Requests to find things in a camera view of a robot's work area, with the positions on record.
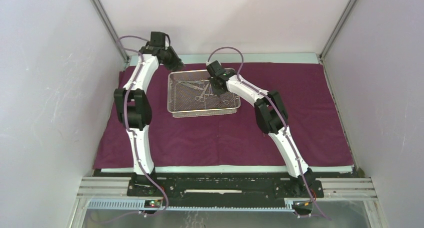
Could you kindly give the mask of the metal mesh instrument tray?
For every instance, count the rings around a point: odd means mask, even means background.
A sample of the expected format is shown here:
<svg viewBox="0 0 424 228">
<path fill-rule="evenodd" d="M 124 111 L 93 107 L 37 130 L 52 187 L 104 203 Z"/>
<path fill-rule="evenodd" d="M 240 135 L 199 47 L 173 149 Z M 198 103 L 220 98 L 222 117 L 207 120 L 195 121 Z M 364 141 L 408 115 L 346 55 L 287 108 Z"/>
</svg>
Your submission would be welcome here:
<svg viewBox="0 0 424 228">
<path fill-rule="evenodd" d="M 174 118 L 234 114 L 240 97 L 226 92 L 216 95 L 207 70 L 172 72 L 168 75 L 167 110 Z"/>
</svg>

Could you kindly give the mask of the magenta surgical wrap cloth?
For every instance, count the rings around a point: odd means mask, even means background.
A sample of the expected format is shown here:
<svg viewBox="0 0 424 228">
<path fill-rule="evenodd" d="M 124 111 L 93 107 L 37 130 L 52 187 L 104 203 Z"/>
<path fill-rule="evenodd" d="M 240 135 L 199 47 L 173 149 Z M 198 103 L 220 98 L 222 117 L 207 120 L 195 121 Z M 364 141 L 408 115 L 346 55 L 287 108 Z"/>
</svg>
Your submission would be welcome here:
<svg viewBox="0 0 424 228">
<path fill-rule="evenodd" d="M 313 167 L 353 165 L 353 158 L 319 64 L 246 63 L 241 76 L 279 92 L 303 159 Z M 242 101 L 234 114 L 175 118 L 168 112 L 169 71 L 160 67 L 147 97 L 152 108 L 150 151 L 157 167 L 282 166 L 273 140 L 258 128 L 254 108 Z"/>
</svg>

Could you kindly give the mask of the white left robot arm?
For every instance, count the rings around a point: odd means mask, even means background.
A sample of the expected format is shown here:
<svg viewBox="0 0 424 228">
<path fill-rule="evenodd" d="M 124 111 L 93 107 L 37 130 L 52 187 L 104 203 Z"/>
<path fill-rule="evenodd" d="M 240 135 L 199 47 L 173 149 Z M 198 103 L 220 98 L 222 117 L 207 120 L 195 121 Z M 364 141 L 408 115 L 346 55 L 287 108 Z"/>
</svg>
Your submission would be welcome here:
<svg viewBox="0 0 424 228">
<path fill-rule="evenodd" d="M 137 51 L 137 64 L 128 82 L 116 89 L 113 95 L 118 120 L 125 127 L 132 148 L 131 179 L 145 196 L 153 196 L 158 190 L 149 143 L 153 112 L 147 89 L 160 65 L 171 72 L 181 71 L 185 67 L 171 46 L 168 34 L 160 31 L 152 31 L 150 34 L 150 38 L 145 40 L 145 46 Z"/>
</svg>

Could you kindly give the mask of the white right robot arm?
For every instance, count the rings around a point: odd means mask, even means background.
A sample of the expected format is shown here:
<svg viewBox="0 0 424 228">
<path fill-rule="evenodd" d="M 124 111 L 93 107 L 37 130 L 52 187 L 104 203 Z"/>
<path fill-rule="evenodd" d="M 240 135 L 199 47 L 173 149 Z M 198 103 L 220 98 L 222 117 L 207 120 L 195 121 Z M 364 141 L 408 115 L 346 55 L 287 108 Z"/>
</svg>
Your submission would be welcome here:
<svg viewBox="0 0 424 228">
<path fill-rule="evenodd" d="M 288 113 L 280 94 L 257 87 L 239 73 L 224 69 L 218 61 L 207 62 L 206 66 L 215 95 L 231 92 L 253 106 L 256 124 L 275 143 L 291 176 L 291 192 L 297 197 L 308 194 L 316 178 L 291 135 Z"/>
</svg>

